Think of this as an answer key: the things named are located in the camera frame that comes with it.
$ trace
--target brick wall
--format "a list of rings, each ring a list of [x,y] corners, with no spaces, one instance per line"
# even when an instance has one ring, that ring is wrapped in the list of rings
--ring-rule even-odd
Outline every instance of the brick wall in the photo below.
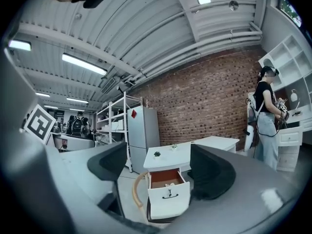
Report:
[[[261,69],[261,46],[222,51],[189,62],[143,84],[131,95],[157,109],[161,145],[208,136],[240,139],[243,149],[247,107]]]

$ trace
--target gray floor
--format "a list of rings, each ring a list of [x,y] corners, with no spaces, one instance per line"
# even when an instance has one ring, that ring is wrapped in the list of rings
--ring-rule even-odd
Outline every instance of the gray floor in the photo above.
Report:
[[[251,152],[237,152],[240,155],[250,156],[252,158],[253,153]],[[312,150],[310,148],[301,147],[298,157],[297,166],[294,172],[279,172],[283,175],[283,177],[289,181],[293,186],[298,189],[302,189],[308,177],[311,175],[312,168]],[[191,189],[193,188],[193,180],[187,176],[187,172],[182,173],[183,177],[186,181],[191,183]],[[134,203],[132,198],[132,185],[134,183],[135,178],[138,176],[135,172],[129,172],[128,168],[124,168],[119,179],[118,179],[118,189],[120,194],[121,204],[127,219],[130,219],[135,222],[144,223],[143,215],[139,211],[138,207]],[[137,193],[144,204],[144,209],[146,210],[147,206],[147,185],[144,179],[139,183],[137,188]],[[165,228],[168,224],[152,224],[154,226]]]
[[[237,154],[253,157],[254,147],[248,152],[238,151]],[[294,172],[278,171],[283,177],[298,189],[303,189],[311,175],[312,171],[312,148],[301,146],[298,156],[297,165]]]

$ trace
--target white drawer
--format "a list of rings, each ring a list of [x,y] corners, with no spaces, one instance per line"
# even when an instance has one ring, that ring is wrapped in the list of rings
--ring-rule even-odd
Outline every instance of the white drawer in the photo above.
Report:
[[[189,207],[190,183],[184,180],[179,169],[151,172],[148,196],[151,219],[179,216]]]
[[[279,130],[277,134],[278,146],[301,146],[302,129],[302,127],[293,127]]]
[[[303,127],[303,132],[312,130],[312,118],[300,121],[300,126]]]
[[[277,169],[281,171],[294,171],[296,168],[298,154],[278,154]]]
[[[280,146],[278,147],[278,155],[280,154],[297,154],[300,146]]]

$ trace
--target sign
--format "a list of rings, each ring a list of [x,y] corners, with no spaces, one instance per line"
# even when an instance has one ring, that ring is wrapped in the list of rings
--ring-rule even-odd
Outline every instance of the sign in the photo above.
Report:
[[[45,144],[55,121],[49,113],[37,105],[29,116],[24,129]]]

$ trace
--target refrigerator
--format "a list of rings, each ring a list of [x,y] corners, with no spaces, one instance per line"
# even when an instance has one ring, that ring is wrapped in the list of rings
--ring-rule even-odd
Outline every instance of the refrigerator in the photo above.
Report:
[[[157,111],[138,106],[127,111],[128,141],[132,169],[140,174],[147,151],[150,147],[160,146]]]

